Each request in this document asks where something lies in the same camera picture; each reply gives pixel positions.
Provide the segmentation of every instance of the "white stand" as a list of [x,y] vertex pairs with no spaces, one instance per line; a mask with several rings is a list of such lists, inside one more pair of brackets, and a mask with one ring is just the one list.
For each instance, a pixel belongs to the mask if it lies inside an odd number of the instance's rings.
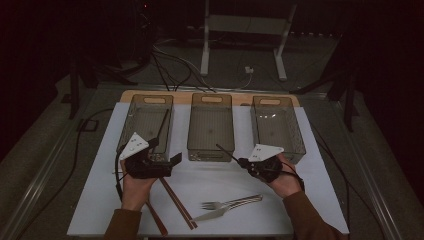
[[277,66],[278,78],[281,81],[286,81],[287,75],[281,55],[290,32],[296,7],[296,4],[291,6],[287,19],[210,15],[209,0],[206,0],[205,32],[200,74],[202,76],[207,76],[209,71],[209,31],[273,34],[281,35],[280,45],[274,50],[274,58]]

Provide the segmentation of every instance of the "wooden board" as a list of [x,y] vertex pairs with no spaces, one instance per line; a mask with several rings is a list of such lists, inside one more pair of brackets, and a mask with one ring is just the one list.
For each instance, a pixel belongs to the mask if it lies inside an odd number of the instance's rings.
[[[172,91],[142,91],[142,90],[127,90],[122,93],[120,102],[129,103],[135,94],[144,95],[172,95],[174,104],[191,104],[191,96],[194,92],[172,92]],[[271,97],[288,97],[293,102],[293,107],[300,107],[299,100],[294,95],[285,94],[265,94],[265,93],[230,93],[217,92],[216,94],[230,94],[234,106],[250,106],[254,96],[271,96]]]

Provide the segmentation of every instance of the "dark background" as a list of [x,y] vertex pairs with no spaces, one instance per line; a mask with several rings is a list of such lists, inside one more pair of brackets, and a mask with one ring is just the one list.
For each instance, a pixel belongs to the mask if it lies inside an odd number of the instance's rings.
[[[203,24],[199,0],[143,1],[152,24],[170,37],[187,39],[187,26]],[[10,151],[56,97],[54,84],[69,74],[70,46],[102,63],[118,64],[133,21],[129,0],[3,1],[0,6],[0,79],[3,83],[2,147]],[[217,13],[281,16],[281,1],[211,1]],[[340,38],[324,75],[360,63],[357,90],[386,137],[421,203],[424,182],[424,3],[422,1],[299,1],[294,35],[323,34]],[[123,34],[116,34],[121,29]]]

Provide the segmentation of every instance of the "white triangular marker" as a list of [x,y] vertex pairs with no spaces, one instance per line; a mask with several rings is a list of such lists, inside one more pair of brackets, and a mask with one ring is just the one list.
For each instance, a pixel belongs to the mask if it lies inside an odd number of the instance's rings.
[[248,160],[249,162],[262,162],[282,152],[284,152],[282,147],[256,144]]
[[125,146],[121,155],[119,155],[119,160],[127,159],[141,150],[146,149],[148,146],[149,143],[134,132],[131,139],[128,141],[127,146]]

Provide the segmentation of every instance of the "black cable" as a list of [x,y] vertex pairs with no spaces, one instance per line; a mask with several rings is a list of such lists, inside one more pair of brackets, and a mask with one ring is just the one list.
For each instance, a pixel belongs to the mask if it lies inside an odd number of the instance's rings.
[[[184,59],[182,59],[182,58],[179,58],[179,57],[177,57],[177,56],[174,56],[174,55],[171,55],[171,54],[168,54],[168,53],[164,53],[164,52],[161,52],[161,51],[153,51],[153,53],[157,53],[157,54],[162,54],[162,55],[164,55],[164,56],[167,56],[167,57],[169,57],[169,58],[171,58],[171,59],[173,59],[174,61],[177,61],[177,62],[179,62],[179,63],[181,63],[181,64],[183,64],[183,65],[185,65],[190,71],[192,71],[193,72],[193,69],[190,67],[190,65],[184,60]],[[207,84],[205,84],[204,82],[202,82],[200,79],[199,79],[199,77],[197,76],[197,74],[196,73],[194,73],[193,74],[193,76],[196,78],[196,80],[201,84],[201,85],[203,85],[204,87],[206,87],[207,89],[209,89],[210,91],[212,91],[212,92],[216,92],[215,90],[213,90],[210,86],[208,86]]]
[[163,81],[163,83],[165,84],[165,86],[166,86],[166,89],[168,90],[168,91],[170,91],[169,90],[169,87],[168,87],[168,83],[166,83],[166,80],[165,80],[165,78],[163,77],[163,75],[162,75],[162,71],[160,70],[160,68],[159,68],[159,62],[158,62],[158,60],[156,59],[156,56],[152,53],[151,54],[152,55],[152,57],[153,57],[153,59],[155,60],[155,62],[156,62],[156,67],[158,68],[158,71],[159,71],[159,74],[160,74],[160,77],[162,78],[162,81]]
[[352,185],[352,183],[347,179],[344,171],[342,170],[340,164],[337,162],[336,158],[334,157],[334,154],[332,153],[330,147],[327,145],[326,141],[324,140],[324,138],[322,137],[322,135],[320,134],[320,132],[318,131],[318,129],[311,123],[311,126],[313,128],[313,130],[318,134],[319,138],[323,141],[324,145],[322,145],[320,142],[317,141],[318,145],[328,154],[328,156],[330,157],[330,159],[334,162],[335,166],[337,167],[337,169],[339,170],[339,172],[341,173],[345,183],[346,183],[346,195],[347,195],[347,215],[348,215],[348,227],[350,227],[350,206],[349,206],[349,188],[351,188],[356,195],[359,197],[359,199],[362,201],[362,203],[364,204],[364,206],[367,208],[367,210],[371,213],[372,217],[374,218],[374,220],[376,221],[379,230],[381,232],[381,235],[383,237],[383,239],[385,239],[385,235],[384,235],[384,231],[383,231],[383,227],[380,224],[380,221],[378,221],[377,216],[375,216],[374,212],[372,211],[371,207],[366,203],[365,199],[359,194],[359,192],[356,190],[356,188]]
[[53,202],[53,200],[59,195],[59,193],[65,188],[66,184],[69,182],[69,180],[71,179],[72,175],[75,172],[76,166],[77,166],[77,160],[78,160],[78,148],[79,148],[79,140],[80,140],[80,136],[82,133],[82,130],[84,129],[84,127],[87,125],[87,123],[96,115],[103,113],[103,112],[107,112],[107,111],[113,111],[113,109],[104,109],[101,111],[98,111],[94,114],[92,114],[90,117],[88,117],[81,125],[81,127],[78,129],[78,136],[77,136],[77,141],[76,141],[76,146],[75,146],[75,151],[74,151],[74,161],[73,161],[73,165],[71,168],[71,171],[69,172],[68,177],[66,178],[66,180],[62,183],[62,185],[59,187],[59,189],[56,191],[55,194],[53,194],[53,196],[44,204],[44,206],[34,215],[34,217],[32,217],[32,219],[27,223],[27,225],[22,229],[22,231],[19,233],[18,237],[16,238],[16,240],[19,240],[22,238],[22,236],[24,235],[24,233],[29,229],[29,227],[34,223],[34,221],[40,216],[40,214],[50,205],[50,203]]
[[166,75],[168,76],[168,79],[174,84],[174,89],[173,89],[173,91],[177,91],[178,90],[178,87],[179,86],[181,86],[182,84],[184,84],[186,81],[188,81],[189,79],[190,79],[190,77],[191,77],[191,75],[192,75],[192,71],[189,69],[189,73],[188,73],[188,75],[182,80],[182,81],[179,81],[179,80],[177,80],[175,77],[173,77],[170,73],[169,73],[169,71],[168,71],[168,69],[166,69],[159,61],[158,61],[158,63],[159,63],[159,67],[166,73]]

